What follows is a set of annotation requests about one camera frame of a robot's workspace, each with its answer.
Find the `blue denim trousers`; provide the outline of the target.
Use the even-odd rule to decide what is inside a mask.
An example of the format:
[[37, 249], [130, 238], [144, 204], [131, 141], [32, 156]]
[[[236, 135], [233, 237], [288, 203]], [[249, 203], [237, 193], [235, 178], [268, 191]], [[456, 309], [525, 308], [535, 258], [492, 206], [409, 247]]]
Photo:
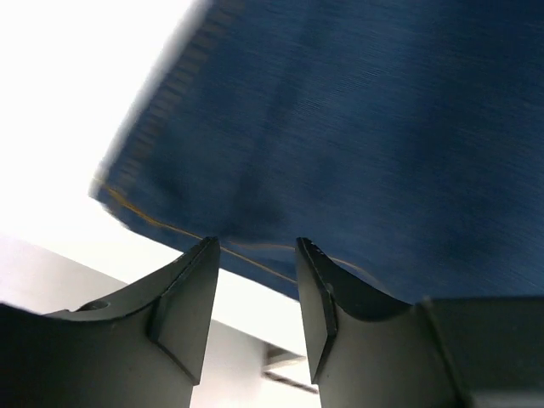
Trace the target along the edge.
[[294, 246], [414, 303], [543, 292], [540, 1], [207, 1], [96, 199], [289, 298]]

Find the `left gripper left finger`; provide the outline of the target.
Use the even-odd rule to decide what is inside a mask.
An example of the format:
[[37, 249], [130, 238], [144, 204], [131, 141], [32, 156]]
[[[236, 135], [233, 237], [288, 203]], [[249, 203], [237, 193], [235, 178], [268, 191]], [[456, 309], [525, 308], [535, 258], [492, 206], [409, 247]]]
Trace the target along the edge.
[[201, 380], [220, 247], [207, 237], [70, 311], [1, 307], [4, 407], [187, 407]]

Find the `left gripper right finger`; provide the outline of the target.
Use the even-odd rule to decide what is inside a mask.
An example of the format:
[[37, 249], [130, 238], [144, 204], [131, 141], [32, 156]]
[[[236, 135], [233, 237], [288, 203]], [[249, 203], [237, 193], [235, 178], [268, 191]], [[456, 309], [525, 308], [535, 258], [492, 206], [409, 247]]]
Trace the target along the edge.
[[324, 407], [540, 407], [541, 297], [408, 304], [296, 248], [310, 378]]

